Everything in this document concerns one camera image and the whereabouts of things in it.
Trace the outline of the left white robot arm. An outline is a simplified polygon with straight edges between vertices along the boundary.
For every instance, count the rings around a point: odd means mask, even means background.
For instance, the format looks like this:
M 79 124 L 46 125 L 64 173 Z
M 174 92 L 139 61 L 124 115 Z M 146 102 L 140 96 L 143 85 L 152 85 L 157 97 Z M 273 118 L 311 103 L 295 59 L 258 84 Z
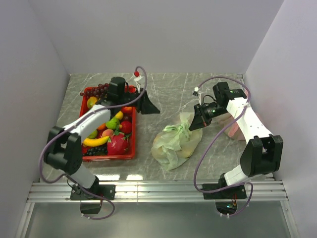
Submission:
M 49 131 L 48 141 L 39 158 L 39 169 L 48 164 L 63 172 L 82 190 L 88 199 L 102 194 L 99 179 L 83 165 L 82 144 L 98 126 L 110 119 L 124 106 L 132 106 L 143 115 L 159 114 L 150 101 L 146 88 L 129 92 L 123 77 L 113 77 L 104 97 L 83 116 L 64 127 L 55 126 Z

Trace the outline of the green avocado print plastic bag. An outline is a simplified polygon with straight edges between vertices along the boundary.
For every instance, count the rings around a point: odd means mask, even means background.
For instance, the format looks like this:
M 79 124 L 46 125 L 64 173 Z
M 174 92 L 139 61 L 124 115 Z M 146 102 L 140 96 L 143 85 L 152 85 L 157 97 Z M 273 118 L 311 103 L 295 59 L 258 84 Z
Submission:
M 180 113 L 176 124 L 167 125 L 155 137 L 151 154 L 164 170 L 171 171 L 184 164 L 201 142 L 203 131 L 189 130 L 193 118 L 193 113 Z

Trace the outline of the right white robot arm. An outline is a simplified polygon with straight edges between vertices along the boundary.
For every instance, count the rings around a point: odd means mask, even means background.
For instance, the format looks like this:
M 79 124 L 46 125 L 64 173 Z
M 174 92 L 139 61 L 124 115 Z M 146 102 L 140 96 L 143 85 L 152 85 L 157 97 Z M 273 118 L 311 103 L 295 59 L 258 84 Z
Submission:
M 220 196 L 229 198 L 235 193 L 236 186 L 243 185 L 249 179 L 276 172 L 280 168 L 283 139 L 273 135 L 260 121 L 250 105 L 250 91 L 230 89 L 227 82 L 217 83 L 213 88 L 215 101 L 206 104 L 201 99 L 194 106 L 194 118 L 190 131 L 210 125 L 213 118 L 229 113 L 241 130 L 246 147 L 240 158 L 240 164 L 219 179 L 217 191 Z

